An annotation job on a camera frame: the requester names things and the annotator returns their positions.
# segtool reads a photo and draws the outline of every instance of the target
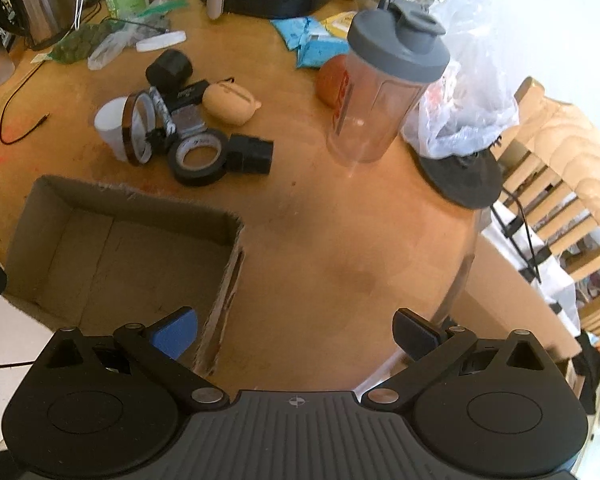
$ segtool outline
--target wooden table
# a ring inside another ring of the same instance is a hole
[[[331,2],[319,17],[347,4]],[[0,143],[0,261],[30,186],[45,173],[232,210],[246,224],[246,260],[214,381],[230,392],[354,388],[395,351],[396,309],[435,313],[472,250],[474,215],[426,184],[401,140],[375,165],[338,165],[325,147],[331,111],[314,97],[315,72],[295,70],[296,54],[266,20],[230,15],[210,23],[198,0],[171,19],[187,32],[178,48],[199,76],[234,76],[262,101],[239,131],[275,140],[271,174],[230,174],[189,189],[163,157],[141,168],[117,161],[93,118],[110,99],[145,88],[144,69],[158,54],[129,50],[99,72],[85,62],[49,62],[5,116],[11,139],[50,114],[26,140]],[[2,99],[31,57],[0,88]]]

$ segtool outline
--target white container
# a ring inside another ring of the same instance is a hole
[[[128,162],[122,141],[122,113],[126,99],[127,97],[117,97],[109,101],[98,111],[93,123],[102,140],[113,150],[116,159],[122,162]],[[144,113],[138,109],[139,104],[142,104]],[[141,164],[146,164],[151,158],[151,146],[146,141],[146,134],[154,128],[154,103],[148,95],[142,94],[136,102],[131,126],[131,141]]]

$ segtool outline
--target brown tape roll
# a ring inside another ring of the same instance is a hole
[[[131,130],[134,122],[136,103],[142,94],[146,94],[146,92],[142,91],[131,94],[126,98],[125,107],[122,111],[122,143],[125,147],[126,158],[132,166],[140,166],[140,161],[138,160],[136,150],[134,149]]]

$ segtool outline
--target chair backrest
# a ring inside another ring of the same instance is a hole
[[[500,158],[512,142],[526,150],[504,187],[518,197],[529,225],[538,226],[538,236],[551,238],[549,249],[558,255],[600,227],[600,132],[574,105],[547,98],[544,87],[530,77],[516,100],[520,126],[503,133],[493,154]],[[506,198],[503,193],[500,199]],[[515,203],[509,207],[518,212]],[[600,248],[574,258],[566,270],[579,281],[598,269]]]

